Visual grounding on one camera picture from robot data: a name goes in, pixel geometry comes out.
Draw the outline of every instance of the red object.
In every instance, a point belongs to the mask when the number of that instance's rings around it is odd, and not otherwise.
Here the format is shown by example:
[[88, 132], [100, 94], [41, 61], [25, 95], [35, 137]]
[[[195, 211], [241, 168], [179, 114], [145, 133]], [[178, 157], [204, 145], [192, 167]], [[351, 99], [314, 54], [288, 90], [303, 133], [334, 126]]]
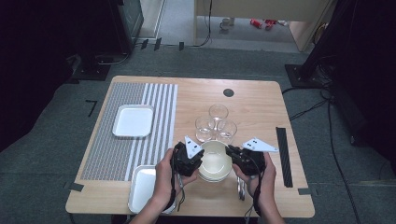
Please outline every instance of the red object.
[[259, 29], [262, 28], [262, 23], [259, 22], [259, 21], [254, 20], [254, 19], [251, 19], [251, 20], [250, 20], [250, 24], [256, 26], [256, 27], [259, 28]]
[[264, 22], [266, 23], [265, 30], [271, 30], [274, 24], [276, 24], [276, 21], [273, 20], [265, 20]]

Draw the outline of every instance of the gray striped mat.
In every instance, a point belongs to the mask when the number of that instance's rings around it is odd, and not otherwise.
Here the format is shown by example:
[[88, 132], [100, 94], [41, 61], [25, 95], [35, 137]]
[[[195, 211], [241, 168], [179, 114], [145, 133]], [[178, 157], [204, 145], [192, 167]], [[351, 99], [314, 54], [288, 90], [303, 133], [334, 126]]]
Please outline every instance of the gray striped mat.
[[[156, 164], [172, 147], [177, 104], [176, 84], [115, 82], [107, 99], [81, 179], [129, 181], [134, 168]], [[120, 138], [113, 124], [121, 105], [152, 105], [151, 134], [143, 138]]]

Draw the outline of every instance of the forearm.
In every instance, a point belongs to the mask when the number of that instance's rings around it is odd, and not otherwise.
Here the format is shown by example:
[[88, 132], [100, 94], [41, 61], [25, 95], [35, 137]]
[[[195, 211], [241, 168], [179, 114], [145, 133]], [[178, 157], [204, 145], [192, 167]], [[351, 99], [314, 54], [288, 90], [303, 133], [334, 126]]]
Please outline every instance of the forearm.
[[277, 210], [275, 199], [265, 200], [265, 203], [260, 203], [260, 211], [262, 212], [262, 219], [268, 224], [285, 223], [283, 217]]
[[163, 206], [160, 205], [154, 198], [148, 200], [142, 211], [137, 214], [130, 224], [153, 224], [157, 221], [158, 216], [163, 211]]

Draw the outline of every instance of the square white plate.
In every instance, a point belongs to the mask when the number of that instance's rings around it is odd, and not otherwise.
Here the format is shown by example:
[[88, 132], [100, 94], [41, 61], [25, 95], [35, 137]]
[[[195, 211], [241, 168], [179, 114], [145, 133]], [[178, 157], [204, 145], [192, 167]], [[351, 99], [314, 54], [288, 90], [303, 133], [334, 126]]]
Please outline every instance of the square white plate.
[[[131, 212], [138, 214], [151, 198], [154, 191], [155, 174], [154, 165], [140, 165], [134, 169], [128, 201], [128, 207]], [[175, 207], [176, 200], [163, 213], [170, 214]]]
[[118, 137], [145, 137], [151, 133], [151, 105], [122, 105], [117, 111], [113, 133]]

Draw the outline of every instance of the clear drinking glass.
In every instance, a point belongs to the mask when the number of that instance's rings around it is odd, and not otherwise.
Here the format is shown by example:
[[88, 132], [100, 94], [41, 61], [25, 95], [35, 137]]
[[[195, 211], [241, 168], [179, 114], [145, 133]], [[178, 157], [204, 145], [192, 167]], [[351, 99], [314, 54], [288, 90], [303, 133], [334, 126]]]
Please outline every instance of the clear drinking glass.
[[228, 117], [228, 109], [225, 105], [220, 105], [220, 104], [212, 105], [209, 108], [209, 115], [216, 122], [215, 128], [214, 128], [214, 130], [216, 130], [219, 121], [222, 119], [226, 119]]
[[198, 141], [206, 142], [212, 140], [215, 120], [210, 116], [201, 116], [195, 121], [195, 136]]
[[236, 124], [230, 119], [223, 119], [219, 121], [216, 140], [230, 145], [233, 142], [233, 137], [237, 131]]

